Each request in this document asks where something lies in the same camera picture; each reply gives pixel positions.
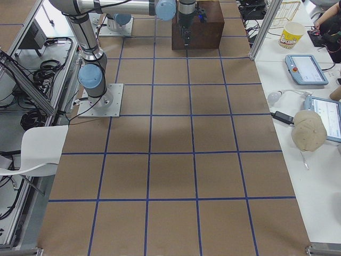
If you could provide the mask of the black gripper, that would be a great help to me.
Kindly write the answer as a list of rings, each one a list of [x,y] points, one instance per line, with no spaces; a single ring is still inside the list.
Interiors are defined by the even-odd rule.
[[[191,41],[191,25],[193,22],[192,13],[178,12],[178,25],[180,31],[180,37],[184,42],[184,48],[186,49]]]

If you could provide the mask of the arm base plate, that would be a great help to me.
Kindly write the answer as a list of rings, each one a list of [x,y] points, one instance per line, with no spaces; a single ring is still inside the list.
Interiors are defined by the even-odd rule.
[[[82,100],[78,107],[77,114],[80,118],[99,118],[120,116],[121,102],[123,97],[123,83],[107,84],[107,91],[100,100],[89,98],[85,89],[83,89]]]
[[[133,28],[133,17],[125,25],[120,25],[115,20],[105,18],[96,29],[99,37],[131,37]]]

